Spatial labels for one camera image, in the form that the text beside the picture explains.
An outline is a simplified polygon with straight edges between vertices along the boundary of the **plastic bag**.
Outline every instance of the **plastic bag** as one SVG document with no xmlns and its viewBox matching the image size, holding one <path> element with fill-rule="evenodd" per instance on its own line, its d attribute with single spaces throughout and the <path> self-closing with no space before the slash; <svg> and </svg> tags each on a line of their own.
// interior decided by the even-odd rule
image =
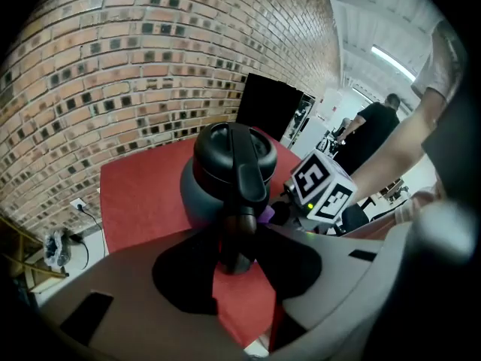
<svg viewBox="0 0 481 361">
<path fill-rule="evenodd" d="M 70 260 L 67 236 L 55 231 L 45 236 L 44 261 L 48 266 L 62 267 Z"/>
</svg>

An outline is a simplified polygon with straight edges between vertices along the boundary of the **ceiling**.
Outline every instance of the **ceiling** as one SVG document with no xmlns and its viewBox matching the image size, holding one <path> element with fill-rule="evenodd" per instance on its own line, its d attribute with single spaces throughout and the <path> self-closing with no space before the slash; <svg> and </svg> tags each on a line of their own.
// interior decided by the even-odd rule
<svg viewBox="0 0 481 361">
<path fill-rule="evenodd" d="M 343 48 L 343 85 L 383 100 L 397 93 L 413 110 L 419 98 L 411 82 L 371 52 L 377 45 L 417 76 L 431 51 L 430 35 L 441 18 L 431 0 L 334 0 Z"/>
</svg>

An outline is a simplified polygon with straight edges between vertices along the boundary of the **red tablecloth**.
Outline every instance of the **red tablecloth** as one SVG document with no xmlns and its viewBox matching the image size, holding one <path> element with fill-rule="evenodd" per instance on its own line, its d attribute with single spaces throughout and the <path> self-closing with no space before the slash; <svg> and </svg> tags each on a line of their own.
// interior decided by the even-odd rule
<svg viewBox="0 0 481 361">
<path fill-rule="evenodd" d="M 271 198 L 300 159 L 273 141 L 277 167 Z M 195 139 L 136 153 L 101 169 L 101 213 L 109 252 L 192 228 L 180 196 L 180 175 Z M 247 346 L 269 328 L 275 293 L 259 265 L 243 275 L 214 275 L 219 319 L 237 342 Z"/>
</svg>

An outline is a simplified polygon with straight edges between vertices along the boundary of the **human arm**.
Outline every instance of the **human arm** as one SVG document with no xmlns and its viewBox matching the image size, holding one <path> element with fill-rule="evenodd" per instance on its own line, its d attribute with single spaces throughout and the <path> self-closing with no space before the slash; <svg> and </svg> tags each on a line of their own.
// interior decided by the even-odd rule
<svg viewBox="0 0 481 361">
<path fill-rule="evenodd" d="M 357 130 L 360 126 L 362 126 L 364 123 L 366 123 L 366 119 L 363 118 L 360 115 L 356 115 L 354 120 L 347 126 L 347 128 L 344 130 L 344 132 L 337 137 L 337 141 L 343 141 L 346 139 L 346 137 Z"/>
<path fill-rule="evenodd" d="M 425 91 L 413 114 L 399 124 L 379 150 L 352 174 L 358 187 L 352 203 L 377 193 L 422 158 L 421 143 L 433 131 L 445 103 L 438 91 L 430 88 Z"/>
</svg>

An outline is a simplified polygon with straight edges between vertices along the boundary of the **fluorescent light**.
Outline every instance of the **fluorescent light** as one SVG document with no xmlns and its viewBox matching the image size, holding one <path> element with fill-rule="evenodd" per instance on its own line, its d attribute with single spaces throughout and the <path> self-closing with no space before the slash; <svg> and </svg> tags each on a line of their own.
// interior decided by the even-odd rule
<svg viewBox="0 0 481 361">
<path fill-rule="evenodd" d="M 411 80 L 412 82 L 416 79 L 416 77 L 411 74 L 407 68 L 405 68 L 400 62 L 397 62 L 396 60 L 394 60 L 390 55 L 388 55 L 386 52 L 380 50 L 378 47 L 376 47 L 375 45 L 372 46 L 371 48 L 371 52 L 372 53 L 375 53 L 376 55 L 378 55 L 379 57 L 383 58 L 385 61 L 387 61 L 390 65 L 392 65 L 393 67 L 397 68 L 400 72 L 402 72 L 409 80 Z"/>
<path fill-rule="evenodd" d="M 369 104 L 371 104 L 373 101 L 370 100 L 365 94 L 363 94 L 361 91 L 359 91 L 358 89 L 356 88 L 352 88 L 354 91 L 356 91 L 360 96 L 362 96 L 364 98 L 364 100 L 366 102 L 368 102 Z"/>
</svg>

